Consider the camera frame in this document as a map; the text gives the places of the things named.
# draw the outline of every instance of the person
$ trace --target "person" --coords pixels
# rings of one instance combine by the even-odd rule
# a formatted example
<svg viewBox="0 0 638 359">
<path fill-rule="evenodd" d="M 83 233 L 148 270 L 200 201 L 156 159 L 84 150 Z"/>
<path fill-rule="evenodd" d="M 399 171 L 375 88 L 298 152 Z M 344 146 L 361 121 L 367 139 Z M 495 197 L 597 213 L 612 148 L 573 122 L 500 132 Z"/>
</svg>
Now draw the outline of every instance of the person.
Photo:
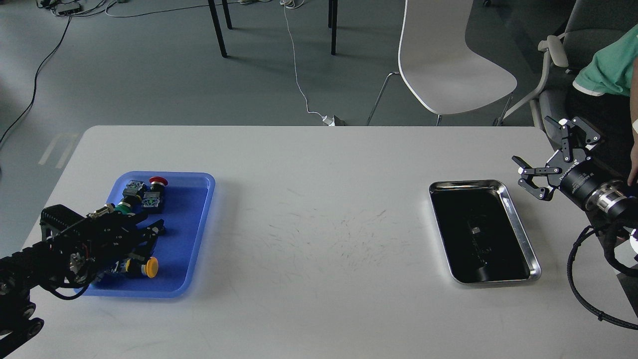
<svg viewBox="0 0 638 359">
<path fill-rule="evenodd" d="M 565 107 L 570 118 L 587 121 L 604 142 L 592 157 L 610 172 L 638 181 L 638 25 L 599 50 L 568 90 Z"/>
</svg>

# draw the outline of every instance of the yellow button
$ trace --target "yellow button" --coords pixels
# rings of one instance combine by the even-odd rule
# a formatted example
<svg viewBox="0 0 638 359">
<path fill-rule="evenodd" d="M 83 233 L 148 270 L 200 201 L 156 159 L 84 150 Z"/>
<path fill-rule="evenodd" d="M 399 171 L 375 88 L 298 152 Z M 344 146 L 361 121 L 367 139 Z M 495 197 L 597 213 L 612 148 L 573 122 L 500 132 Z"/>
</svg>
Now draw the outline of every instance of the yellow button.
<svg viewBox="0 0 638 359">
<path fill-rule="evenodd" d="M 160 270 L 160 263 L 158 259 L 155 257 L 151 257 L 146 265 L 144 266 L 144 272 L 149 278 L 154 278 L 158 274 L 158 270 Z"/>
</svg>

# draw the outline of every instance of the green shirt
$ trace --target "green shirt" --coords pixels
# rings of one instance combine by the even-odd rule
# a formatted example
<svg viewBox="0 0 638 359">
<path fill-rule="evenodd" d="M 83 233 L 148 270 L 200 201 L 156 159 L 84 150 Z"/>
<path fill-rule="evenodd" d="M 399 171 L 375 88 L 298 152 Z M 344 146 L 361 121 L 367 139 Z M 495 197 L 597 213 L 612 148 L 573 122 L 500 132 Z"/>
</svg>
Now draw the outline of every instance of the green shirt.
<svg viewBox="0 0 638 359">
<path fill-rule="evenodd" d="M 618 41 L 596 52 L 590 64 L 574 80 L 574 87 L 594 96 L 603 93 L 629 96 L 636 57 L 638 25 Z"/>
</svg>

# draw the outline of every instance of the floor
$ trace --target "floor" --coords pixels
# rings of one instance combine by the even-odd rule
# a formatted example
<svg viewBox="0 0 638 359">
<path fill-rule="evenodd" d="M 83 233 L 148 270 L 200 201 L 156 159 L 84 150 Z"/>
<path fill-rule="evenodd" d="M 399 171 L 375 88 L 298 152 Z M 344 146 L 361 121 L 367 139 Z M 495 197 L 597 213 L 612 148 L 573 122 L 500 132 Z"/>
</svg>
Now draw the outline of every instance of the floor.
<svg viewBox="0 0 638 359">
<path fill-rule="evenodd" d="M 98 1 L 80 3 L 90 8 Z M 129 0 L 109 13 L 133 15 L 203 4 Z M 537 43 L 561 27 L 573 4 L 494 0 L 485 8 L 482 1 L 473 2 L 468 46 L 514 74 L 514 101 L 536 86 L 542 59 Z M 306 0 L 286 11 L 299 84 L 310 111 L 336 115 L 349 126 L 366 124 L 385 76 L 398 69 L 403 5 L 402 0 L 341 1 L 336 56 L 330 55 L 327 1 Z M 126 19 L 104 13 L 72 19 L 59 50 L 38 77 L 33 108 L 0 144 L 0 257 L 20 249 L 89 127 L 322 125 L 319 115 L 306 113 L 295 83 L 283 7 L 276 0 L 235 3 L 230 14 L 235 29 L 223 28 L 227 59 L 219 55 L 207 7 Z M 29 104 L 35 71 L 60 40 L 66 21 L 38 9 L 32 0 L 4 0 L 0 5 L 2 132 Z M 442 125 L 490 126 L 504 106 L 505 99 L 446 116 Z M 372 126 L 435 123 L 436 115 L 418 103 L 399 77 L 390 80 L 371 121 Z M 529 110 L 523 107 L 504 125 L 532 126 Z M 144 133 L 139 135 L 144 141 Z M 161 152 L 161 143 L 149 145 Z M 95 149 L 96 162 L 104 151 L 108 149 Z"/>
</svg>

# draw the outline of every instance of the blue tray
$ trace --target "blue tray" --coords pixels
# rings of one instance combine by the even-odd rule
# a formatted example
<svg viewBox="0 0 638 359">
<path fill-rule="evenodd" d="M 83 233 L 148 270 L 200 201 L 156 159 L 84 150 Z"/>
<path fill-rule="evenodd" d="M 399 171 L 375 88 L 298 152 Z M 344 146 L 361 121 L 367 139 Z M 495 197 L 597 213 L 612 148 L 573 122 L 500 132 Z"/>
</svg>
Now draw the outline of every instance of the blue tray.
<svg viewBox="0 0 638 359">
<path fill-rule="evenodd" d="M 85 295 L 175 298 L 190 285 L 215 179 L 210 174 L 197 172 L 128 172 L 117 179 L 107 203 L 117 204 L 130 180 L 144 181 L 149 185 L 149 178 L 153 176 L 161 176 L 168 181 L 164 191 L 164 210 L 163 213 L 149 215 L 138 227 L 159 219 L 165 221 L 166 234 L 158 237 L 153 254 L 160 265 L 157 276 L 153 279 L 106 276 L 91 284 Z"/>
</svg>

